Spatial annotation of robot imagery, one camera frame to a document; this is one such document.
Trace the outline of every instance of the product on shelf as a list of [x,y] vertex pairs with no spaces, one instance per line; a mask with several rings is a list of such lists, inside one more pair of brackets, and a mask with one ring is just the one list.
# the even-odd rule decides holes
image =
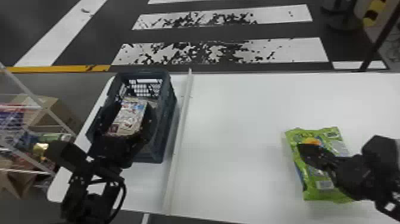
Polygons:
[[[24,160],[12,161],[0,156],[0,168],[32,170],[35,167]],[[0,189],[5,188],[15,197],[23,198],[27,195],[30,187],[35,181],[36,176],[37,174],[34,173],[21,173],[3,170],[0,172]]]

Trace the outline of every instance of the robotic arm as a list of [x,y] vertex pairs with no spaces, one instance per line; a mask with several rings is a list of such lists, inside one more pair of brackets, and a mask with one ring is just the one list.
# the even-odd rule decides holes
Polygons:
[[336,157],[318,145],[298,144],[303,161],[327,172],[335,187],[353,200],[371,200],[375,208],[400,222],[400,148],[394,139],[373,136],[361,154]]

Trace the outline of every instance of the yellow line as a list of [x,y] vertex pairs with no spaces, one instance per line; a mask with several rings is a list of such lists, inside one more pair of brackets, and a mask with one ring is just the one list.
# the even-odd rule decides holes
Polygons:
[[7,67],[12,73],[61,73],[108,71],[110,65],[93,64],[86,66],[48,66],[48,67]]

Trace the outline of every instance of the product package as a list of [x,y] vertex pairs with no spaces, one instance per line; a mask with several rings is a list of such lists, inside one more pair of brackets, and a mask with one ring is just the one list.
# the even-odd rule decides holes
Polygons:
[[121,103],[121,110],[115,117],[107,135],[130,136],[139,132],[146,108],[155,107],[156,105],[156,103],[149,102],[147,99],[124,97]]
[[324,147],[337,156],[349,156],[337,127],[320,130],[304,130],[296,128],[287,131],[286,139],[293,154],[293,160],[303,184],[304,200],[323,200],[335,203],[347,203],[352,199],[335,188],[327,172],[318,170],[304,163],[297,149],[297,144],[315,144]]

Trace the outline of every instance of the floor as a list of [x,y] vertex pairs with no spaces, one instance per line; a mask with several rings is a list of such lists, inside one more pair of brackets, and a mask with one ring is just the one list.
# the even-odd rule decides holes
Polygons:
[[[362,61],[371,46],[362,30],[328,28],[331,16],[316,0],[14,0],[0,1],[0,13],[0,61],[17,67],[355,69],[348,62]],[[21,13],[15,24],[13,16]],[[378,55],[374,59],[386,68]]]

